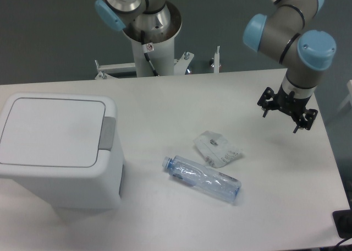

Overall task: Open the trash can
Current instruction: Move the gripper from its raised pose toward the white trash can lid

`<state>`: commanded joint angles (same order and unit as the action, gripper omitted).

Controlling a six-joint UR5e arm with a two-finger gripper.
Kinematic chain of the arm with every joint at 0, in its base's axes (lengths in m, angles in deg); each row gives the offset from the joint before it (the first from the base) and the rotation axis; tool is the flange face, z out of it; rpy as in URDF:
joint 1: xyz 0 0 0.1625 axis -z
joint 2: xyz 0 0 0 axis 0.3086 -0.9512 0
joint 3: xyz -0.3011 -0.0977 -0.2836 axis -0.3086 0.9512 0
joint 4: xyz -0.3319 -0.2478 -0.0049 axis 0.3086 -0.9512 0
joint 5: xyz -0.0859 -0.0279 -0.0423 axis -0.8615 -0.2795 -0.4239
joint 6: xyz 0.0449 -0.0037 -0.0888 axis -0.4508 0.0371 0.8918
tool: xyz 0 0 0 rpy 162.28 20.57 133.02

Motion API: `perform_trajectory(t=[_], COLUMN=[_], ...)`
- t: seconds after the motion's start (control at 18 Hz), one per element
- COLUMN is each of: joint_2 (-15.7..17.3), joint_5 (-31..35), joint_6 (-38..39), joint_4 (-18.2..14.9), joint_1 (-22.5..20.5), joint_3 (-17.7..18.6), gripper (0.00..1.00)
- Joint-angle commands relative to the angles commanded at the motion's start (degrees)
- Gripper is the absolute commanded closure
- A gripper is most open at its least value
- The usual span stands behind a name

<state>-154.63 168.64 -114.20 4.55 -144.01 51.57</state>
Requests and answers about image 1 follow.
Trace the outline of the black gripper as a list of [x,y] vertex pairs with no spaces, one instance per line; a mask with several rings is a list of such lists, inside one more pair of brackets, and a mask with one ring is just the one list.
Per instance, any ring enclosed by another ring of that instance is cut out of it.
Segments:
[[263,110],[263,118],[269,111],[278,110],[292,116],[296,127],[293,133],[299,129],[310,130],[317,115],[318,110],[308,109],[306,105],[310,99],[310,90],[299,88],[288,81],[283,81],[277,94],[267,87],[259,98],[257,105]]

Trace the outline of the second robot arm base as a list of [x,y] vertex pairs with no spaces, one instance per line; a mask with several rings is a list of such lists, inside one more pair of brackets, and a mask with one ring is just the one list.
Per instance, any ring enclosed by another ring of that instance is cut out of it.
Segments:
[[166,0],[96,0],[95,10],[112,30],[121,31],[142,14],[156,14]]

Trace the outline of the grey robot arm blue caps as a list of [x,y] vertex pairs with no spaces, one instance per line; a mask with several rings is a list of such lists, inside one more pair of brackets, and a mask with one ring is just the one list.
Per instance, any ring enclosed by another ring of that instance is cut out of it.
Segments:
[[257,104],[267,114],[279,111],[292,118],[296,130],[310,130],[318,112],[306,107],[324,72],[331,66],[337,44],[318,30],[301,30],[321,10],[325,0],[271,0],[276,11],[271,16],[256,14],[248,22],[243,43],[255,52],[286,67],[275,92],[267,87]]

